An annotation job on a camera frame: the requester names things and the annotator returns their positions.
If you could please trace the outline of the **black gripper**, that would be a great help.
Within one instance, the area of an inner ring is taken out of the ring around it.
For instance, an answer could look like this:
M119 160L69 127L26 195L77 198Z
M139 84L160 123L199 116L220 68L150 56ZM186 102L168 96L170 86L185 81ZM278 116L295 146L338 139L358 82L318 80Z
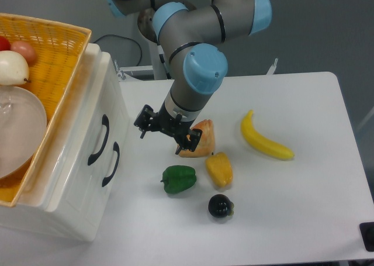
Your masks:
M184 122L181 118L172 117L164 106L160 108L155 116L153 108L150 105L144 105L137 115L134 125L141 131L141 139L152 128L154 132L161 132L173 137L178 145L175 151L176 155L183 150L194 152L203 133L200 129L190 129L192 121Z

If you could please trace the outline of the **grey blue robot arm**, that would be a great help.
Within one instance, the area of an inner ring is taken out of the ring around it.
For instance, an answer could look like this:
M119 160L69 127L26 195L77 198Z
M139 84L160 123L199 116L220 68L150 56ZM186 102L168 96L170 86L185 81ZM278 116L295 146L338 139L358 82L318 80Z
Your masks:
M195 10L184 0L107 2L115 15L154 11L151 24L173 79L160 110L145 106L134 124L142 133L172 137L178 151L194 151L203 132L192 124L228 70L217 45L266 29L272 20L270 0L210 0L209 6Z

